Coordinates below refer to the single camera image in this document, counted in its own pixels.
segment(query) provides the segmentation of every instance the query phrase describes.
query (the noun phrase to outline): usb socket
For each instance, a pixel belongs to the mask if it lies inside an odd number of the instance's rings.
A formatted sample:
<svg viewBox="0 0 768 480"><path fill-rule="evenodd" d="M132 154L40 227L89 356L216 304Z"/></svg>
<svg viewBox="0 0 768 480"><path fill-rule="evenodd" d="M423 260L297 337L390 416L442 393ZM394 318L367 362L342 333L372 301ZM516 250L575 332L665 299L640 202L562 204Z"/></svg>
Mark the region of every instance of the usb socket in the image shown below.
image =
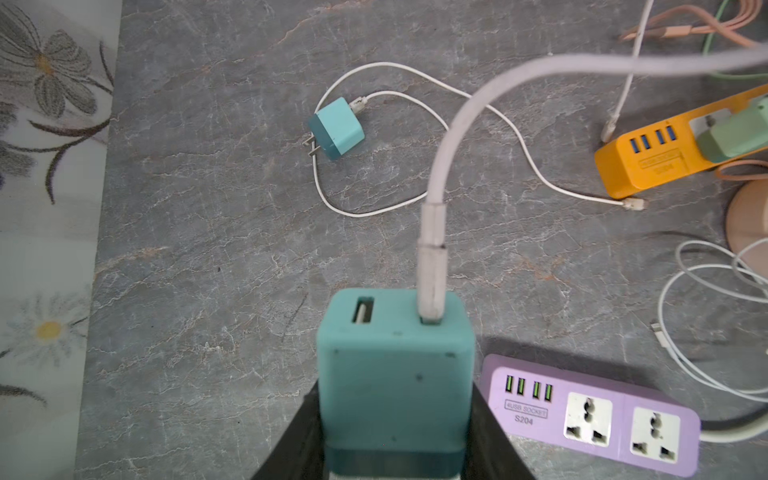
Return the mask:
<svg viewBox="0 0 768 480"><path fill-rule="evenodd" d="M352 323L371 323L373 314L373 298L370 296L361 296L357 299L357 308L355 316L352 317Z"/></svg>

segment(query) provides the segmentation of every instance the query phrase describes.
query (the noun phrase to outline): teal power adapter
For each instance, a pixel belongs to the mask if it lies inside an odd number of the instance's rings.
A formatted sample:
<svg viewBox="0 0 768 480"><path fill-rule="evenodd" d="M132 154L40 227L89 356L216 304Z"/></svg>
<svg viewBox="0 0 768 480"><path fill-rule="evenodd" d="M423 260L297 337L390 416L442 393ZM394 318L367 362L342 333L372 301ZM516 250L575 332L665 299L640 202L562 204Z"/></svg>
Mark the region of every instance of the teal power adapter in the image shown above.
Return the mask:
<svg viewBox="0 0 768 480"><path fill-rule="evenodd" d="M356 99L352 105L347 104L343 98L337 98L307 121L318 146L331 160L341 157L366 137L353 110L362 110L365 103L364 98Z"/></svg>
<svg viewBox="0 0 768 480"><path fill-rule="evenodd" d="M462 468L475 364L464 304L422 323L415 290L345 289L317 332L325 462L337 475L451 478Z"/></svg>

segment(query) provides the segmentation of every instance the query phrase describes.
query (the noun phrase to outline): small teal charger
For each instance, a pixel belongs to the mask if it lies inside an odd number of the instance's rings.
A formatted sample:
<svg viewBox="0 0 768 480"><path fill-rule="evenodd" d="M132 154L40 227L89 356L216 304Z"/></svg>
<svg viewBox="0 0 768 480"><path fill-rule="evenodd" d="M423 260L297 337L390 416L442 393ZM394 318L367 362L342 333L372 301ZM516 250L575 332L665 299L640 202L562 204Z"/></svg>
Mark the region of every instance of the small teal charger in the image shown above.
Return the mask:
<svg viewBox="0 0 768 480"><path fill-rule="evenodd" d="M341 157L366 137L355 112L344 98L337 98L321 108L307 125L318 146L331 160Z"/></svg>

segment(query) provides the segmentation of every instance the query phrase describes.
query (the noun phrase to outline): mint green plug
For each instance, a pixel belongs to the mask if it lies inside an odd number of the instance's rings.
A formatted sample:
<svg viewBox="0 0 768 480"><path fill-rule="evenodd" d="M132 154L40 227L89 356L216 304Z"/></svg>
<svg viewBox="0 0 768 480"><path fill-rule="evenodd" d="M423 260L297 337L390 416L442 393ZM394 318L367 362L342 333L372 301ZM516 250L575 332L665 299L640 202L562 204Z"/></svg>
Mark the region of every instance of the mint green plug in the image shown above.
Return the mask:
<svg viewBox="0 0 768 480"><path fill-rule="evenodd" d="M696 143L704 158L715 164L768 146L768 98L718 121Z"/></svg>
<svg viewBox="0 0 768 480"><path fill-rule="evenodd" d="M463 465L475 334L447 293L424 324L415 290L346 289L317 331L325 461L337 475L451 478Z"/></svg>

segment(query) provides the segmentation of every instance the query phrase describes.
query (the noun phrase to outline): electrical outlet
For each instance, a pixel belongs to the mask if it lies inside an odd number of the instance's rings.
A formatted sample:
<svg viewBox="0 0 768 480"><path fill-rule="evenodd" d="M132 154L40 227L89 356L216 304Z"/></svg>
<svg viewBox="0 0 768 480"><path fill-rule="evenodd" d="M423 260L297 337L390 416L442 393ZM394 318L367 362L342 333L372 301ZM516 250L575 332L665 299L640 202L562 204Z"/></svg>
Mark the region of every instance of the electrical outlet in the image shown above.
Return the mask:
<svg viewBox="0 0 768 480"><path fill-rule="evenodd" d="M566 439L607 447L611 441L614 404L581 393L568 393L563 435Z"/></svg>
<svg viewBox="0 0 768 480"><path fill-rule="evenodd" d="M635 408L630 444L634 455L677 463L680 417L651 409Z"/></svg>
<svg viewBox="0 0 768 480"><path fill-rule="evenodd" d="M480 392L507 435L681 477L696 471L699 416L657 390L488 355Z"/></svg>

